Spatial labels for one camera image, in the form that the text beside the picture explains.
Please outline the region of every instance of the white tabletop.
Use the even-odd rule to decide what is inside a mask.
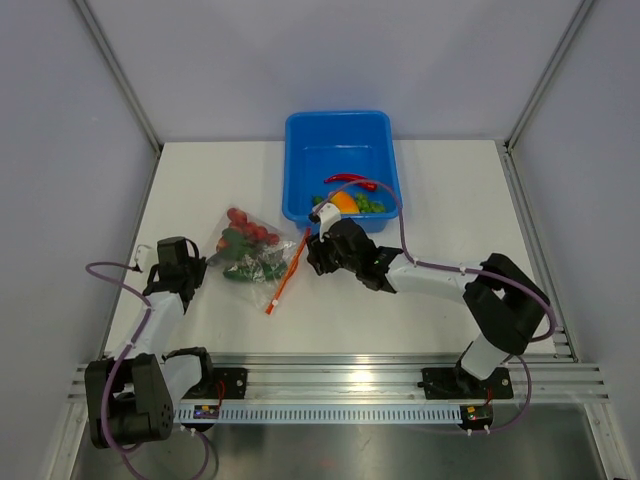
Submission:
[[[396,141],[407,242],[419,257],[481,261],[492,252],[531,265],[492,141]],[[164,147],[136,244],[182,235],[209,256],[212,231],[230,204],[261,220],[295,230],[281,212],[284,142],[169,143]],[[398,246],[398,222],[371,235]],[[146,274],[129,273],[144,288]],[[216,289],[205,277],[167,351],[192,346],[235,354],[460,353],[478,335],[466,307],[420,294],[373,292],[353,274],[316,276],[300,262],[274,314]],[[140,301],[123,293],[107,351],[125,340]],[[539,333],[547,324],[540,325]],[[555,353],[551,340],[529,353]]]

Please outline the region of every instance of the metal floor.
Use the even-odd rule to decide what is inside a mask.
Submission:
[[[515,413],[496,408],[496,424]],[[603,479],[606,478],[584,411],[533,406],[513,430],[467,438],[452,426],[220,425],[207,432],[215,455],[202,479]],[[192,477],[202,444],[175,432],[147,444],[131,462],[149,479]],[[75,480],[133,478],[118,455],[97,450],[87,432]]]

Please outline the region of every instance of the red pepper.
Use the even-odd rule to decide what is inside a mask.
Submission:
[[[333,175],[327,178],[324,183],[332,183],[332,182],[353,182],[354,180],[366,180],[367,177],[363,177],[362,175],[356,175],[355,173],[339,173],[337,175]],[[375,192],[378,188],[378,185],[370,182],[358,183],[358,187],[364,188],[367,192]]]

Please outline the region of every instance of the plastic bag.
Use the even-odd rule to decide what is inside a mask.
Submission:
[[[216,253],[207,260],[225,288],[270,313],[279,285],[296,258],[302,236],[282,232],[232,206],[214,230]]]

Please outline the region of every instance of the gray wall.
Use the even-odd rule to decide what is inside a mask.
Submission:
[[[0,478],[32,479],[114,289],[150,148],[71,2],[0,3]]]
[[[584,359],[640,472],[640,3],[599,2],[516,146]]]
[[[504,138],[579,0],[89,0],[163,141],[281,138],[377,108],[402,136]]]

